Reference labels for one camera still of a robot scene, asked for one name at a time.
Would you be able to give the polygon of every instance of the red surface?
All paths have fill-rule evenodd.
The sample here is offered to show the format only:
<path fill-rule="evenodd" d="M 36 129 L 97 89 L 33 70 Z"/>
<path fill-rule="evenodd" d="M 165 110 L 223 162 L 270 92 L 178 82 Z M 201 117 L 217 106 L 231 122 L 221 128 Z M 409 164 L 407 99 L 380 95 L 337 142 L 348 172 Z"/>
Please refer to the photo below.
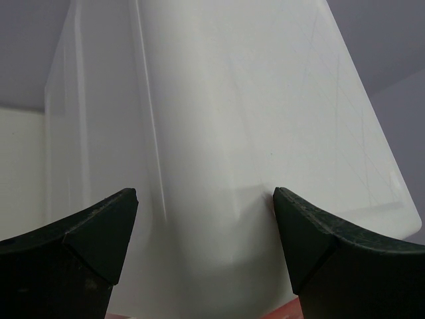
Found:
<path fill-rule="evenodd" d="M 301 305 L 299 299 L 287 303 L 285 306 L 277 309 L 271 314 L 263 317 L 262 319 L 303 319 L 303 312 L 301 311 Z"/>

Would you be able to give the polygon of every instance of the ceiling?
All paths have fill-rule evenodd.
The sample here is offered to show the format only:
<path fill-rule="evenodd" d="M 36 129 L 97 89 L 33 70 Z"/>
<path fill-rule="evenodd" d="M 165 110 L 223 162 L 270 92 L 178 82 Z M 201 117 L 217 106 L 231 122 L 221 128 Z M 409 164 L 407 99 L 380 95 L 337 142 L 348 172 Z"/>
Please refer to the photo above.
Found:
<path fill-rule="evenodd" d="M 424 0 L 327 0 L 369 96 L 425 68 Z"/>
<path fill-rule="evenodd" d="M 70 0 L 0 0 L 0 104 L 44 108 Z M 369 95 L 425 68 L 424 0 L 328 0 Z"/>
<path fill-rule="evenodd" d="M 70 0 L 0 0 L 0 104 L 44 108 L 44 85 Z"/>

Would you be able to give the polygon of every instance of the white plastic container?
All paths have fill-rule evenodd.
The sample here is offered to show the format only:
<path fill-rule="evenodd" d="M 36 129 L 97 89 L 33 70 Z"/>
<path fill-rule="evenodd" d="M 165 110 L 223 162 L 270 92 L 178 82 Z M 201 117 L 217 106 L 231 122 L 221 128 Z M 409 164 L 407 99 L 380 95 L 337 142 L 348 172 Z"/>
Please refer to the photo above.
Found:
<path fill-rule="evenodd" d="M 394 238 L 421 226 L 326 0 L 72 1 L 46 119 L 49 221 L 137 189 L 114 313 L 291 300 L 275 187 Z"/>

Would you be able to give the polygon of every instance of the gray wall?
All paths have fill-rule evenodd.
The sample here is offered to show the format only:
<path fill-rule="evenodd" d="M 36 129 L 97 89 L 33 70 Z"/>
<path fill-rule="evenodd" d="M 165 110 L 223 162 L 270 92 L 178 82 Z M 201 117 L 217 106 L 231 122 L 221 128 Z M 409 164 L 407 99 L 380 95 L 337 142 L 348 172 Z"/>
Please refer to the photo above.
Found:
<path fill-rule="evenodd" d="M 371 102 L 425 221 L 425 69 L 374 94 Z M 408 240 L 425 244 L 425 227 Z"/>

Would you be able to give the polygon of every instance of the white wall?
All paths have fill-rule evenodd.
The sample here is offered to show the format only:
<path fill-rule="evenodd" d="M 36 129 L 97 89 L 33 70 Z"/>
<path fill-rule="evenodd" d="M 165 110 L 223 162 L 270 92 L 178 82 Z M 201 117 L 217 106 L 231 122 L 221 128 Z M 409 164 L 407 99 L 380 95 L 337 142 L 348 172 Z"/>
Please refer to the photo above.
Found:
<path fill-rule="evenodd" d="M 44 114 L 0 106 L 0 240 L 44 223 Z"/>
<path fill-rule="evenodd" d="M 425 218 L 425 70 L 380 91 L 371 102 L 416 208 Z M 409 240 L 425 244 L 425 229 Z"/>

